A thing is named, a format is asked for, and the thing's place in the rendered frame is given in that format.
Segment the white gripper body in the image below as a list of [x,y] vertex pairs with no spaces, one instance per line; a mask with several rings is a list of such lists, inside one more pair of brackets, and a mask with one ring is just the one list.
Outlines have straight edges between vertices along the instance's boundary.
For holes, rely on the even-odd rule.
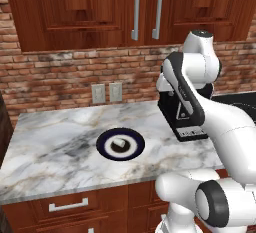
[[163,74],[160,74],[158,80],[156,82],[156,89],[158,92],[173,92],[174,89],[169,84],[169,82],[165,79]]

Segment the white marshmallow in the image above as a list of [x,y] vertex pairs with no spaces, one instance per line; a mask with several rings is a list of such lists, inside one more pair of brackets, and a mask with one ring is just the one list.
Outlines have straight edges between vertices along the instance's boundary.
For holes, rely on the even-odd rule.
[[115,138],[113,143],[118,146],[118,147],[121,147],[123,148],[125,146],[125,140],[124,139],[121,139],[121,138]]

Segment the black coffee machine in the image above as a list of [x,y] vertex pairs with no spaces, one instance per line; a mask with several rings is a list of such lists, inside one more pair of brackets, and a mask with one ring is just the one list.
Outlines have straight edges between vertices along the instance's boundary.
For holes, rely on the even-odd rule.
[[180,142],[207,139],[208,135],[190,119],[178,96],[161,92],[158,107]]

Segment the black hob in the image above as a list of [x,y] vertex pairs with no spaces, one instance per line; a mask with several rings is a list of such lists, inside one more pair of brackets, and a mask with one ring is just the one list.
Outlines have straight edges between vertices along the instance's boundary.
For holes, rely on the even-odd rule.
[[213,95],[212,100],[244,110],[256,124],[256,91]]

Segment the dark blue round plate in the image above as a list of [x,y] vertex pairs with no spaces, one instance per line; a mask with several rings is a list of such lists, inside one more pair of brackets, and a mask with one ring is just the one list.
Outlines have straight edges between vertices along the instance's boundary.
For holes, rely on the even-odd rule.
[[[123,148],[116,146],[115,138],[125,140]],[[140,133],[130,128],[112,128],[103,132],[96,141],[98,152],[113,161],[129,161],[142,154],[145,148],[144,138]]]

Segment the red-brown base cupboard door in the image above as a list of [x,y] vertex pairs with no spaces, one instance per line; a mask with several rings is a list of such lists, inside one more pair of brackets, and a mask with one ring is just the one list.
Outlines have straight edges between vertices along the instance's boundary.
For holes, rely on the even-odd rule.
[[154,181],[128,186],[128,233],[154,233],[167,211],[168,203],[157,196]]
[[93,220],[80,220],[72,223],[60,223],[51,226],[33,226],[18,229],[15,233],[127,233],[125,222],[121,217],[103,216]]

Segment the dark brown tall cabinet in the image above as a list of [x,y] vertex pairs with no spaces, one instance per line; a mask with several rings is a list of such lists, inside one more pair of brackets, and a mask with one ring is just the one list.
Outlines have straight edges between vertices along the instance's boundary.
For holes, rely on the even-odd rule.
[[6,155],[13,131],[4,99],[0,93],[0,167]]

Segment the red-brown drawer front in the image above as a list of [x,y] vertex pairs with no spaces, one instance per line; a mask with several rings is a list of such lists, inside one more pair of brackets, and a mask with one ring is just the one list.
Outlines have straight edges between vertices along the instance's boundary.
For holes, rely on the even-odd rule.
[[[57,206],[80,203],[89,198],[89,205],[80,208],[49,212],[49,204]],[[13,233],[33,226],[51,226],[80,220],[93,220],[103,216],[121,217],[127,228],[128,187],[119,186],[24,201],[3,206]]]

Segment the grey wall socket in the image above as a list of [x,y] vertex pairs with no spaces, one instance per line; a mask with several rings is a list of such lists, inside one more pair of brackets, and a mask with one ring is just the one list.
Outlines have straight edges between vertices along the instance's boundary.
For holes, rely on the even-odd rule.
[[91,89],[92,89],[92,102],[94,104],[102,104],[106,102],[104,84],[92,84]]
[[122,84],[120,82],[109,84],[109,93],[111,102],[119,102],[122,100]]

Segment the red-brown wall cupboard door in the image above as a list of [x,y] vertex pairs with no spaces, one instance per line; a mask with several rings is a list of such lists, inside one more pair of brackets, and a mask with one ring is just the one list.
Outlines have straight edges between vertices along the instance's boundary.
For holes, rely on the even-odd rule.
[[214,40],[247,38],[256,0],[162,0],[159,39],[152,38],[157,0],[146,0],[145,36],[148,45],[181,44],[192,30],[213,34]]
[[144,6],[140,0],[138,41],[132,40],[134,0],[9,0],[24,52],[140,46]]

